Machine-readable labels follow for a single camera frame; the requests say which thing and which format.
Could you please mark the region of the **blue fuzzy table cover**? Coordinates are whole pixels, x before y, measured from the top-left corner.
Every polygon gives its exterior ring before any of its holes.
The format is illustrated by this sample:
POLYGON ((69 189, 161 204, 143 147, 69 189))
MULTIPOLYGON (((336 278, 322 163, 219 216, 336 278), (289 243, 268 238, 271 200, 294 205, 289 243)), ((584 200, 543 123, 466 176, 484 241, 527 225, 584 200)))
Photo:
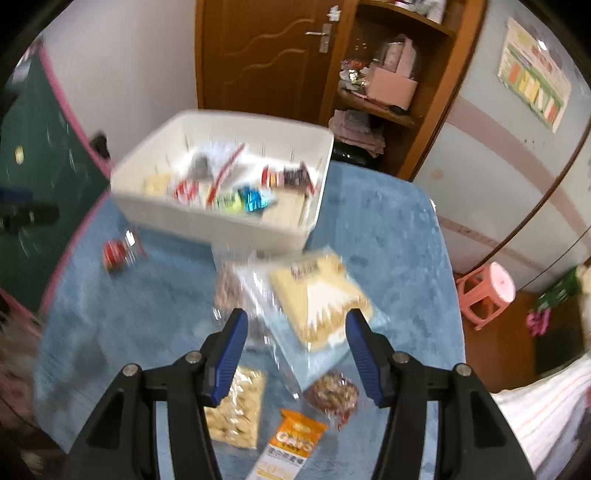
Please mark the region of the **blue fuzzy table cover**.
MULTIPOLYGON (((102 264, 106 241, 128 223, 110 198, 83 226, 63 268, 34 376, 41 428, 68 449, 120 369, 165 366, 196 349, 215 326, 211 249, 157 232, 138 236, 145 256, 118 275, 102 264)), ((428 366, 465 358, 448 251, 430 198, 371 170, 329 167, 311 248, 329 246, 388 316, 391 344, 428 366)))

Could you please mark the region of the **wooden corner shelf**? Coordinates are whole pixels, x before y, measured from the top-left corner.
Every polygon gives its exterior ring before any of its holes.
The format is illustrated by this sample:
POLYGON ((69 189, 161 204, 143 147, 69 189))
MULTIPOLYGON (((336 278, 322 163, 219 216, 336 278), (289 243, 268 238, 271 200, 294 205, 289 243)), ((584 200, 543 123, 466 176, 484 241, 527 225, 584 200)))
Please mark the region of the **wooden corner shelf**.
POLYGON ((474 54, 485 1, 348 1, 321 119, 339 160, 411 181, 474 54))

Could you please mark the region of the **large clear bread bag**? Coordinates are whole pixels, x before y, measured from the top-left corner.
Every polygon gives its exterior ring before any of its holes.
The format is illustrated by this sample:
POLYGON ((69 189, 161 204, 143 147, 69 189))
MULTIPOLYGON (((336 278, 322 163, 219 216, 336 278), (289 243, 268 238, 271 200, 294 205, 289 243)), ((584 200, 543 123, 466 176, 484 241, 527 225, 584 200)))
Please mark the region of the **large clear bread bag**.
POLYGON ((228 248, 212 253, 214 320, 223 324, 233 309, 245 311, 245 347, 270 353, 291 394, 308 390, 346 356, 350 310, 359 309, 374 328, 389 323, 329 247, 274 257, 228 248))

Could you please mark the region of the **brown wooden door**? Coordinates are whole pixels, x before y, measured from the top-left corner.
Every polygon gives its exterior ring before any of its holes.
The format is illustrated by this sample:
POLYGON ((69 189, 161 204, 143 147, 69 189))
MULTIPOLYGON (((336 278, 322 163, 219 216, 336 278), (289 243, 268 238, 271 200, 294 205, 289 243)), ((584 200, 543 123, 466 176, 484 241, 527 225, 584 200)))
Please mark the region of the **brown wooden door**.
POLYGON ((327 124, 356 7, 355 1, 198 1, 198 107, 327 124))

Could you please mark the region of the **clear bag pale crackers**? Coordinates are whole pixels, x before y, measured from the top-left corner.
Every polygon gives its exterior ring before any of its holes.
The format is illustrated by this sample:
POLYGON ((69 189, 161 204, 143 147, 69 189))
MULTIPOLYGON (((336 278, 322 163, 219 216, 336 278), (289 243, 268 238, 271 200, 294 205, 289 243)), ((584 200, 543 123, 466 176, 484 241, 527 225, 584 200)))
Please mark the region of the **clear bag pale crackers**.
POLYGON ((218 406, 204 408, 211 439, 236 448, 256 449, 264 390, 266 374, 262 370, 238 366, 228 395, 218 406))

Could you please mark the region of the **pink basket on shelf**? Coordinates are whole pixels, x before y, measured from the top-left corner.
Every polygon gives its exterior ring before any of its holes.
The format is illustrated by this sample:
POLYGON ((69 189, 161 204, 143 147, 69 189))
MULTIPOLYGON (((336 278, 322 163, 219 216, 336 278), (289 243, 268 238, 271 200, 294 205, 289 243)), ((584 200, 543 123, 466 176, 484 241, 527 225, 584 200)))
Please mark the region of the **pink basket on shelf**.
POLYGON ((408 111, 418 87, 421 55, 406 35, 384 43, 370 64, 366 95, 386 107, 408 111))

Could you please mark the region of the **colourful wall poster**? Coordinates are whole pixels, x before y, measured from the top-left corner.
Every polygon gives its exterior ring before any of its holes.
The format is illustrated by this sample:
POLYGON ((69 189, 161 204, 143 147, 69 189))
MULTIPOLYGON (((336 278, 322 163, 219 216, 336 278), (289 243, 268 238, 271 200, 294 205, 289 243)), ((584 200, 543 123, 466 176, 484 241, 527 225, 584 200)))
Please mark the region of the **colourful wall poster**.
POLYGON ((556 133, 572 85, 548 51, 541 48, 540 41, 514 18, 508 18, 506 25, 497 77, 556 133))

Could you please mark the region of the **chocolate snack packet white red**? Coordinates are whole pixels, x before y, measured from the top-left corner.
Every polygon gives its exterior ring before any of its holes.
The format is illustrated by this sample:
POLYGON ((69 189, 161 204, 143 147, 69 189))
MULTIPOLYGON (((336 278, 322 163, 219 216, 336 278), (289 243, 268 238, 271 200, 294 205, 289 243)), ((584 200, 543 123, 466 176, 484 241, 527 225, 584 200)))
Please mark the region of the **chocolate snack packet white red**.
POLYGON ((174 164, 168 195, 184 206, 211 207, 217 193, 247 150, 245 143, 198 146, 174 164))

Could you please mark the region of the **white plastic storage bin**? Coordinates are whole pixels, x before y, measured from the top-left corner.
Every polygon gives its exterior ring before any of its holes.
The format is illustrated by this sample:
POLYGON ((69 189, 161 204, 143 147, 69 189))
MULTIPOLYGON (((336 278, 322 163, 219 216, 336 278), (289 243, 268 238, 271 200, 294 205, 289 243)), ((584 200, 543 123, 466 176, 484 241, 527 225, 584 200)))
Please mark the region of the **white plastic storage bin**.
POLYGON ((318 125, 185 110, 116 164, 111 195, 140 226, 235 249, 299 252, 320 216, 333 145, 318 125))

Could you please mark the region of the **beige wafer bar packet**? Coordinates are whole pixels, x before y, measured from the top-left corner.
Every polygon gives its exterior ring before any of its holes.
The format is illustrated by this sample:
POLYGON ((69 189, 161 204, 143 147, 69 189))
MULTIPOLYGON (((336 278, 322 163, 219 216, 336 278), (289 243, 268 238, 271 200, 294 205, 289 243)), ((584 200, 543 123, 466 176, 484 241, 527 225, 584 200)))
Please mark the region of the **beige wafer bar packet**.
POLYGON ((307 198, 303 193, 290 190, 274 190, 276 203, 263 211, 262 221, 276 227, 298 227, 307 198))

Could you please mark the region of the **dark bedside cabinet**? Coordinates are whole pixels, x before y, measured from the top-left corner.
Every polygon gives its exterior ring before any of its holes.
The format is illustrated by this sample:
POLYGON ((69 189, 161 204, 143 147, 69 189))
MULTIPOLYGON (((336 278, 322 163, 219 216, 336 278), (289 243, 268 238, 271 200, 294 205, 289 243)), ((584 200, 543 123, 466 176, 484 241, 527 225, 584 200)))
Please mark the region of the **dark bedside cabinet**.
POLYGON ((585 352, 580 297, 580 287, 555 285, 537 299, 533 333, 537 376, 555 373, 585 352))

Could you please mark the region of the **red round snack packet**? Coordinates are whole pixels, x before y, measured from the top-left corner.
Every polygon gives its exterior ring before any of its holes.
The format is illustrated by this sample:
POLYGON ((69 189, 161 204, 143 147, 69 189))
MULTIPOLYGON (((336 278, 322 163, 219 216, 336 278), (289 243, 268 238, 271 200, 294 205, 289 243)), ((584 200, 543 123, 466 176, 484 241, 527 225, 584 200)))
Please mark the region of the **red round snack packet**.
POLYGON ((119 274, 146 256, 135 230, 127 229, 122 238, 108 240, 102 249, 102 263, 109 275, 119 274))

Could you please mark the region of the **orange oats bar packet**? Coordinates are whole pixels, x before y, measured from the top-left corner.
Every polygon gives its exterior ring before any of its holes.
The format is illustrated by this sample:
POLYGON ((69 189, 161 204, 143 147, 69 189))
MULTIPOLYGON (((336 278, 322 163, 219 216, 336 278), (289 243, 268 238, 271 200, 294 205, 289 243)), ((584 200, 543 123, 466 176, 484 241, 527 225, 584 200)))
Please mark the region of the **orange oats bar packet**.
POLYGON ((281 410, 280 426, 247 475, 247 480, 294 480, 329 426, 293 410, 281 410))

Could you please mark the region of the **small nut snack packet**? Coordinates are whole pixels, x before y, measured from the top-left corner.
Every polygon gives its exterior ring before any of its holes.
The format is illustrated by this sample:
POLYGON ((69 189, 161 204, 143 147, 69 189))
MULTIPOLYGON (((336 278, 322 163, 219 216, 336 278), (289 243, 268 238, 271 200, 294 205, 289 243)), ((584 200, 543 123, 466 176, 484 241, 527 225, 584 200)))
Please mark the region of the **small nut snack packet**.
POLYGON ((329 371, 304 391, 304 398, 342 430, 358 409, 360 389, 340 371, 329 371))

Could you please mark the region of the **green pineapple cake packet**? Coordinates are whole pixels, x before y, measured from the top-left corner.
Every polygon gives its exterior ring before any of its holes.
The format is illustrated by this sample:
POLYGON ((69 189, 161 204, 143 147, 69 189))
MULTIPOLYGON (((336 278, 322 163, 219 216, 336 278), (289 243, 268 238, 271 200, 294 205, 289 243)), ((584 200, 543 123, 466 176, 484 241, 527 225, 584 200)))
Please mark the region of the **green pineapple cake packet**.
POLYGON ((242 202, 242 196, 240 196, 238 191, 221 193, 214 200, 213 206, 215 210, 229 214, 238 214, 245 211, 245 206, 243 206, 242 202))

